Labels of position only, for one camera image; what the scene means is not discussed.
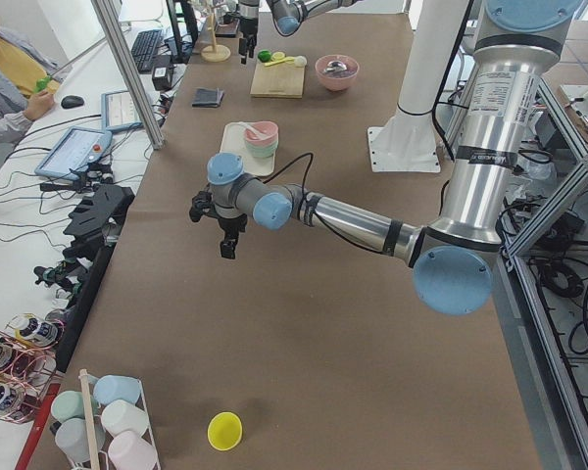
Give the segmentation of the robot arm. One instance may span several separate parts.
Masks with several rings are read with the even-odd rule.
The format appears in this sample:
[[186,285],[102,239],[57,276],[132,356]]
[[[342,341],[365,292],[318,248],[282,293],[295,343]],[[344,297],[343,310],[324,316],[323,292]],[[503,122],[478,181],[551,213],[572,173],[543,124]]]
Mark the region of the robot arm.
[[[294,34],[300,25],[309,18],[339,8],[348,8],[358,0],[318,0],[318,1],[268,1],[272,22],[277,32],[288,37]],[[242,34],[238,42],[238,54],[242,65],[254,57],[259,34],[260,2],[242,0],[237,2],[235,13],[239,19],[239,30]]]
[[492,290],[491,264],[501,240],[495,225],[516,164],[541,75],[560,59],[577,9],[574,1],[487,1],[474,57],[478,73],[446,198],[422,227],[330,199],[304,184],[270,186],[238,155],[210,158],[205,215],[225,233],[220,252],[233,258],[248,220],[276,230],[295,218],[356,247],[402,259],[420,299],[463,315]]

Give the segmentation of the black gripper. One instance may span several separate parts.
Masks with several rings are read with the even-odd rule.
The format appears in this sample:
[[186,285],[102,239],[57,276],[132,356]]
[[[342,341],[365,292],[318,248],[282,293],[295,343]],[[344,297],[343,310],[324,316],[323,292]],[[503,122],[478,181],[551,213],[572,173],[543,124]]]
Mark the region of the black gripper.
[[258,18],[240,18],[240,32],[242,36],[238,42],[238,54],[242,65],[246,65],[247,60],[254,57],[258,28]]
[[224,259],[236,259],[236,246],[239,235],[246,231],[248,216],[241,214],[235,218],[218,216],[218,224],[223,231],[220,242],[220,255]]

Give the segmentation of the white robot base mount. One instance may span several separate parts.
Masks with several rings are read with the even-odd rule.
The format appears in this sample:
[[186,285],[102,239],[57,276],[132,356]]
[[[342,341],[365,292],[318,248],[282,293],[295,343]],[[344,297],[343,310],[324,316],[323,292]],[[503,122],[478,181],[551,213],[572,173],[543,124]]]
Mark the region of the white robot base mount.
[[434,107],[471,8],[469,0],[422,4],[395,115],[384,126],[368,130],[374,172],[440,171],[432,123]]

